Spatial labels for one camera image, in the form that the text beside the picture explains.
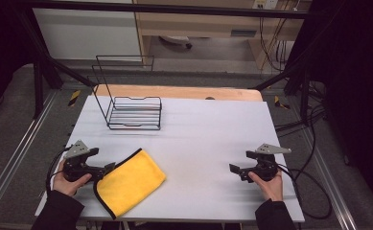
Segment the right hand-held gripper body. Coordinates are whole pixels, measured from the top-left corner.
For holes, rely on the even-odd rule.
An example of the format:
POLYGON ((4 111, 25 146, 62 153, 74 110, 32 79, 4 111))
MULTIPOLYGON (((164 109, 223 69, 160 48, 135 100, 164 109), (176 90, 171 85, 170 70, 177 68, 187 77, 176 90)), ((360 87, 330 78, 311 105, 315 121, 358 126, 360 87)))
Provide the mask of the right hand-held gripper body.
POLYGON ((275 160, 276 154, 291 153, 291 149, 277 147, 271 144, 263 144, 256 150, 247 150, 247 158, 255 159, 257 165, 253 168, 240 169, 240 173, 256 173, 265 181, 270 181, 278 172, 275 160))

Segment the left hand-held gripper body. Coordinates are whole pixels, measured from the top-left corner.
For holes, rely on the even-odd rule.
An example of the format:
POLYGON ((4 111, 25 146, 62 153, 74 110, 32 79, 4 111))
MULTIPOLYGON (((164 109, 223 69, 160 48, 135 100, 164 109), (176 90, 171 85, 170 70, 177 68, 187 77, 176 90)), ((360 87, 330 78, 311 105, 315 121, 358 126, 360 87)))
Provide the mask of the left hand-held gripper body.
POLYGON ((99 153, 98 148, 90 149, 82 140, 73 144, 64 156, 64 173, 65 178, 70 181, 76 181, 83 175, 90 173, 91 181, 97 176, 105 175, 105 168, 93 167, 86 164, 89 157, 99 153))

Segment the yellow towel with black trim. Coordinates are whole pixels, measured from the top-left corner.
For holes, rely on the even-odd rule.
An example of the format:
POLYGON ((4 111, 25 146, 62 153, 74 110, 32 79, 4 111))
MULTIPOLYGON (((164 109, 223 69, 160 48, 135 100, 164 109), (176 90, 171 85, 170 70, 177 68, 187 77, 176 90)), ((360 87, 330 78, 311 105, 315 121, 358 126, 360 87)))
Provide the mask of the yellow towel with black trim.
POLYGON ((149 154, 138 149, 95 182, 93 191, 111 218, 116 219, 138 205, 165 180, 166 174, 149 154))

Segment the black wire rack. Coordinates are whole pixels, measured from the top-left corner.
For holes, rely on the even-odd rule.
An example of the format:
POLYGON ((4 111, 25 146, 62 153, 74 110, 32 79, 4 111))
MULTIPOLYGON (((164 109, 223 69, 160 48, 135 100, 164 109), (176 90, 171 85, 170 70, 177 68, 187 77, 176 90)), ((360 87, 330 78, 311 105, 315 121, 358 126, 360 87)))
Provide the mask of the black wire rack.
POLYGON ((97 55, 88 76, 96 86, 93 97, 109 129, 159 130, 161 128, 162 101, 156 96, 131 96, 114 89, 119 78, 133 72, 151 72, 154 56, 97 55))

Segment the person's left hand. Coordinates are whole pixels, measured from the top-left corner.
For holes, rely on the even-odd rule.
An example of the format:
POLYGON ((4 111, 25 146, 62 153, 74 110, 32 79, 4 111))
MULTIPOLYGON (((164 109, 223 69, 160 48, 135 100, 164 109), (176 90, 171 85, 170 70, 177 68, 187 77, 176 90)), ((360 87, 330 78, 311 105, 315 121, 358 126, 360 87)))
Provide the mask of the person's left hand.
POLYGON ((70 182, 64 177, 64 160, 59 162, 58 173, 54 177, 53 190, 58 191, 67 196, 73 196, 77 190, 84 186, 92 177, 90 173, 87 173, 80 177, 78 180, 70 182))

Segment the person's right hand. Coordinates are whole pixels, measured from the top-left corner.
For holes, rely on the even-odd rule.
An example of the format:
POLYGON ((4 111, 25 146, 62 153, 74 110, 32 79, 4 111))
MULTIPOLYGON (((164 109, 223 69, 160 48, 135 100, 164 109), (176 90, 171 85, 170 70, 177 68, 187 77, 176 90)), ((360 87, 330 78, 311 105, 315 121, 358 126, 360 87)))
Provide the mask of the person's right hand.
POLYGON ((255 172, 250 172, 248 176, 259 186, 265 200, 283 200, 283 179, 280 171, 270 181, 263 180, 255 172))

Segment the yellow black striped tape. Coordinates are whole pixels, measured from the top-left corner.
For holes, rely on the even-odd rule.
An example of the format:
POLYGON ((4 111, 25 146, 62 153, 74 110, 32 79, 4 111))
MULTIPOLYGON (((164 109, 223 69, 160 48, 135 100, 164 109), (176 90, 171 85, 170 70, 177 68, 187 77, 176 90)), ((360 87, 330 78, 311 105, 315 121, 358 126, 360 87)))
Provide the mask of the yellow black striped tape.
POLYGON ((291 109, 291 107, 288 104, 283 104, 281 103, 280 99, 278 96, 274 96, 274 105, 276 107, 282 107, 284 109, 291 109))
POLYGON ((72 96, 69 100, 68 106, 74 106, 74 104, 75 104, 77 98, 79 97, 80 93, 81 93, 80 90, 76 90, 76 91, 73 92, 73 94, 72 94, 72 96))

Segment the wooden table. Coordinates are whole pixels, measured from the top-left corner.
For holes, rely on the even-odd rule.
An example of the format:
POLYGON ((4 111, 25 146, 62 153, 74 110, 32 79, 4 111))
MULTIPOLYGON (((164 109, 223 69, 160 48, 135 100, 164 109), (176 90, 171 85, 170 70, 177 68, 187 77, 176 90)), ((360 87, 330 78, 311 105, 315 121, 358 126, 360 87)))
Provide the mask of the wooden table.
POLYGON ((97 96, 117 97, 161 97, 178 99, 214 98, 223 101, 261 102, 263 97, 257 90, 235 89, 221 87, 183 87, 183 86, 154 86, 129 84, 99 84, 94 88, 97 96))

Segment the black curtain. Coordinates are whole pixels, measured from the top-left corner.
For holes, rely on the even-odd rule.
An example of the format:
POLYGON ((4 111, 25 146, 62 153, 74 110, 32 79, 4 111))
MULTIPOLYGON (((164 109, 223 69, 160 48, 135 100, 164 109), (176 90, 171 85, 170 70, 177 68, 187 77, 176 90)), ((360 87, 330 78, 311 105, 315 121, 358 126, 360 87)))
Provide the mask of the black curtain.
POLYGON ((326 85, 340 142, 373 192, 373 0, 314 0, 312 9, 328 15, 312 78, 326 85))

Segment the white cabinet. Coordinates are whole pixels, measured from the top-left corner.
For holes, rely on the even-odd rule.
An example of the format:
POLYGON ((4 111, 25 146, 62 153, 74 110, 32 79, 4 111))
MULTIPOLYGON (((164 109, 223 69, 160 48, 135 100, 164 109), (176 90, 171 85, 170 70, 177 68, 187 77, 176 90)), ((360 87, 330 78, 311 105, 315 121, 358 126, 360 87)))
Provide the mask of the white cabinet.
POLYGON ((53 58, 141 55, 133 13, 47 9, 34 13, 53 58))

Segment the office chair base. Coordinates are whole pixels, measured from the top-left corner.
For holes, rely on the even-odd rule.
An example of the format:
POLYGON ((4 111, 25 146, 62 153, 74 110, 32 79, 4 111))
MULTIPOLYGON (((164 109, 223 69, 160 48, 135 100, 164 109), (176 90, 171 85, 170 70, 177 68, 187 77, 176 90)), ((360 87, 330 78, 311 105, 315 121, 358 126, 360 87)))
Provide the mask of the office chair base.
POLYGON ((187 36, 165 36, 165 35, 162 35, 161 39, 163 39, 167 42, 173 43, 173 44, 183 45, 187 49, 191 49, 193 47, 192 43, 190 42, 190 39, 187 36))

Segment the light wooden desk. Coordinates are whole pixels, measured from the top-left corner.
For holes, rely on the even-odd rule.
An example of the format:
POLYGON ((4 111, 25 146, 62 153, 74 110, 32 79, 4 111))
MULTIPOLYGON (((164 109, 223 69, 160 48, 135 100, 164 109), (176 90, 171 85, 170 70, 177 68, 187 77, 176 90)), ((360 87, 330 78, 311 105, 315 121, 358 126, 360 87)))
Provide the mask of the light wooden desk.
MULTIPOLYGON (((254 0, 132 0, 135 4, 198 6, 253 9, 254 0)), ((292 12, 294 6, 306 11, 310 4, 302 0, 278 0, 275 10, 292 12)), ((237 37, 248 41, 257 68, 269 67, 279 41, 294 41, 303 25, 300 19, 250 18, 195 14, 141 13, 136 15, 139 34, 153 36, 237 37)))

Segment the aluminium rail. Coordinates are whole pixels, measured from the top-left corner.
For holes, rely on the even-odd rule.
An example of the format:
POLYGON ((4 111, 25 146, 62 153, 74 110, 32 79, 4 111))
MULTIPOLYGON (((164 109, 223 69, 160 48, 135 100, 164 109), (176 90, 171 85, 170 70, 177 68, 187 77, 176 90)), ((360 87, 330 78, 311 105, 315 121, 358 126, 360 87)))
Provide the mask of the aluminium rail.
POLYGON ((338 219, 342 230, 357 230, 351 212, 349 211, 344 198, 338 188, 336 180, 333 178, 325 160, 322 158, 322 153, 316 146, 315 137, 309 129, 303 131, 303 136, 307 145, 311 149, 312 159, 315 163, 315 168, 320 176, 321 183, 326 189, 326 192, 331 199, 333 210, 338 219))
POLYGON ((10 185, 12 178, 14 177, 26 153, 28 152, 38 131, 43 125, 43 122, 45 121, 57 94, 58 91, 50 91, 43 104, 43 110, 30 121, 29 126, 24 131, 22 137, 19 138, 17 146, 11 150, 11 155, 9 158, 7 158, 7 163, 2 168, 2 171, 0 173, 0 200, 6 192, 8 186, 10 185))

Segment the white wall socket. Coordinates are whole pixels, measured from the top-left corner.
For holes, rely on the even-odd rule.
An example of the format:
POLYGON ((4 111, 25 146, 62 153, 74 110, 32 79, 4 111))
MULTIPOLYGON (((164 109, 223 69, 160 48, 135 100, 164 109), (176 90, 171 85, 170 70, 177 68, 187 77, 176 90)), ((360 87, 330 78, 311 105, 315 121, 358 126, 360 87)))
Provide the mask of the white wall socket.
POLYGON ((274 10, 277 3, 278 0, 254 0, 252 8, 260 10, 274 10))

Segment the black metal frame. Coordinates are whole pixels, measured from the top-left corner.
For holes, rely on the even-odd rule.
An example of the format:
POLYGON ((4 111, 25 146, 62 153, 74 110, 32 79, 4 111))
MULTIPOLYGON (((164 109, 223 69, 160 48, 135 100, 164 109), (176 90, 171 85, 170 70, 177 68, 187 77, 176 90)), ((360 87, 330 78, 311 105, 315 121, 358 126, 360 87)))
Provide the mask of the black metal frame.
POLYGON ((277 11, 277 10, 242 10, 234 8, 198 7, 198 6, 176 6, 156 4, 128 4, 107 2, 85 2, 85 1, 54 1, 54 0, 7 0, 3 10, 9 8, 10 14, 15 16, 12 20, 15 30, 21 37, 26 36, 26 44, 30 55, 34 58, 34 64, 42 66, 42 74, 52 87, 61 87, 61 78, 57 70, 70 76, 85 86, 95 87, 96 82, 88 80, 79 73, 73 71, 66 65, 54 59, 44 42, 41 41, 41 31, 37 31, 28 18, 31 9, 51 9, 69 11, 92 11, 92 12, 141 12, 162 14, 195 14, 210 16, 234 16, 250 18, 282 18, 300 20, 320 20, 325 16, 324 11, 277 11))

